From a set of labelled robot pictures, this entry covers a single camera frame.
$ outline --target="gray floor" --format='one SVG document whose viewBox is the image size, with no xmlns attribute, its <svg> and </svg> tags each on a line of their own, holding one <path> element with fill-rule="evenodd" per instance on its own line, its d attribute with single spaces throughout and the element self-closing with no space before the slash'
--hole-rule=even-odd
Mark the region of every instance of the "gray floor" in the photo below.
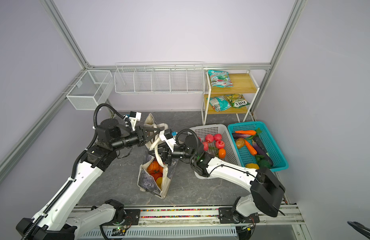
<svg viewBox="0 0 370 240">
<path fill-rule="evenodd" d="M 143 124 L 149 113 L 142 113 Z M 167 123 L 173 131 L 180 131 L 202 125 L 200 112 L 155 112 L 157 123 Z M 236 123 L 235 114 L 214 114 L 207 117 L 206 124 Z M 128 152 L 123 149 L 120 155 Z M 116 159 L 86 191 L 80 205 L 101 205 L 108 199 L 115 199 L 128 205 L 189 205 L 227 204 L 232 205 L 238 196 L 246 196 L 247 191 L 238 185 L 222 179 L 200 180 L 188 164 L 179 162 L 166 198 L 160 199 L 137 186 L 139 166 L 144 160 L 146 147 L 134 147 L 130 156 Z"/>
</svg>

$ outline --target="eggplant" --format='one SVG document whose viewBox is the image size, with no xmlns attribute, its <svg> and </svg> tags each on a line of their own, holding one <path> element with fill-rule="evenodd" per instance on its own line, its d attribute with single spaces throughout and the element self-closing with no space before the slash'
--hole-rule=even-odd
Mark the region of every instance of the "eggplant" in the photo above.
<svg viewBox="0 0 370 240">
<path fill-rule="evenodd" d="M 254 136 L 253 137 L 253 140 L 258 144 L 258 146 L 264 151 L 266 152 L 267 155 L 269 155 L 267 153 L 267 150 L 266 150 L 266 147 L 264 146 L 264 143 L 261 141 L 261 139 L 259 138 L 259 136 Z"/>
<path fill-rule="evenodd" d="M 264 150 L 262 150 L 262 148 L 258 146 L 258 144 L 254 140 L 252 140 L 252 146 L 257 151 L 257 154 L 264 156 L 264 159 L 266 159 L 269 162 L 270 166 L 274 165 L 273 160 L 266 154 Z"/>
<path fill-rule="evenodd" d="M 243 139 L 251 137 L 251 135 L 249 134 L 241 134 L 241 133 L 236 133 L 236 132 L 233 132 L 232 135 L 234 139 L 239 139 L 240 137 L 242 137 Z"/>
</svg>

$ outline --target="robotic arm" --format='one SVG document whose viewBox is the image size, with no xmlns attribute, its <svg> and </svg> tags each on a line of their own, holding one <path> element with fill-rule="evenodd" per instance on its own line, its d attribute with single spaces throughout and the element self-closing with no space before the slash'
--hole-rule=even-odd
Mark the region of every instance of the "robotic arm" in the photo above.
<svg viewBox="0 0 370 240">
<path fill-rule="evenodd" d="M 97 125 L 97 113 L 103 106 L 123 118 L 127 126 L 120 125 L 116 119 L 106 119 Z M 259 211 L 277 216 L 285 189 L 268 169 L 247 169 L 227 163 L 203 151 L 203 145 L 190 129 L 180 131 L 174 139 L 170 129 L 160 131 L 157 128 L 135 126 L 140 113 L 131 112 L 131 116 L 133 123 L 108 104 L 100 104 L 96 108 L 96 131 L 92 142 L 76 159 L 71 177 L 48 204 L 33 218 L 23 218 L 17 224 L 16 229 L 23 236 L 22 240 L 76 240 L 103 223 L 122 225 L 127 218 L 126 212 L 124 205 L 115 200 L 108 200 L 101 207 L 77 218 L 67 218 L 89 186 L 117 157 L 117 150 L 134 145 L 143 146 L 157 134 L 165 141 L 159 145 L 159 155 L 164 163 L 170 165 L 172 159 L 188 159 L 198 178 L 220 177 L 251 192 L 235 201 L 231 209 L 232 223 L 245 222 L 250 214 Z M 186 131 L 192 135 L 180 143 L 178 136 Z"/>
<path fill-rule="evenodd" d="M 162 160 L 169 164 L 172 159 L 189 159 L 190 166 L 199 179 L 222 178 L 235 183 L 249 191 L 246 197 L 238 197 L 231 211 L 231 223 L 244 222 L 250 214 L 259 211 L 276 217 L 281 205 L 285 187 L 279 182 L 268 168 L 248 169 L 225 162 L 203 150 L 203 145 L 196 133 L 190 129 L 180 131 L 175 139 L 166 130 L 161 134 L 161 139 L 166 144 L 161 144 L 159 154 Z M 190 132 L 184 143 L 180 143 L 178 136 L 183 132 Z M 175 142 L 173 151 L 168 150 L 168 145 Z"/>
</svg>

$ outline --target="green vegetable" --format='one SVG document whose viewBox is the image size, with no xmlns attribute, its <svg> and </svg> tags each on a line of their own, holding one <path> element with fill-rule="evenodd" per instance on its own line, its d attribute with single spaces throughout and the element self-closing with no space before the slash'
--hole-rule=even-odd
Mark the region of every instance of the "green vegetable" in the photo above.
<svg viewBox="0 0 370 240">
<path fill-rule="evenodd" d="M 261 161 L 259 161 L 258 166 L 259 167 L 266 167 L 266 168 L 271 167 L 270 163 L 268 161 L 266 161 L 266 159 L 262 159 Z"/>
<path fill-rule="evenodd" d="M 255 156 L 255 160 L 257 161 L 257 164 L 258 164 L 262 159 L 265 159 L 265 156 L 263 156 L 263 155 L 256 155 L 256 156 Z"/>
<path fill-rule="evenodd" d="M 209 149 L 212 150 L 212 151 L 218 151 L 218 148 L 216 148 L 216 147 L 209 147 Z"/>
</svg>

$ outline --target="orange fruit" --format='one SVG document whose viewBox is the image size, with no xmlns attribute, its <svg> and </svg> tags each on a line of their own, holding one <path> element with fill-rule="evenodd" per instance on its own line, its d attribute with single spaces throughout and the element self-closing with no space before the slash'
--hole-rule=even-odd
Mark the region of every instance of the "orange fruit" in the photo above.
<svg viewBox="0 0 370 240">
<path fill-rule="evenodd" d="M 226 157 L 226 150 L 223 149 L 223 148 L 220 148 L 218 150 L 218 157 L 221 158 L 221 159 L 225 158 Z"/>
<path fill-rule="evenodd" d="M 161 187 L 161 185 L 162 185 L 162 177 L 157 178 L 156 183 L 157 183 L 157 186 L 158 186 L 160 189 L 162 189 L 162 187 Z"/>
<path fill-rule="evenodd" d="M 153 162 L 150 163 L 148 168 L 146 168 L 146 171 L 148 171 L 149 174 L 153 174 L 155 172 L 158 172 L 160 169 L 160 165 L 158 161 L 154 160 Z"/>
<path fill-rule="evenodd" d="M 162 177 L 162 173 L 155 172 L 155 173 L 151 174 L 151 176 L 154 178 L 154 181 L 156 181 L 157 178 Z"/>
</svg>

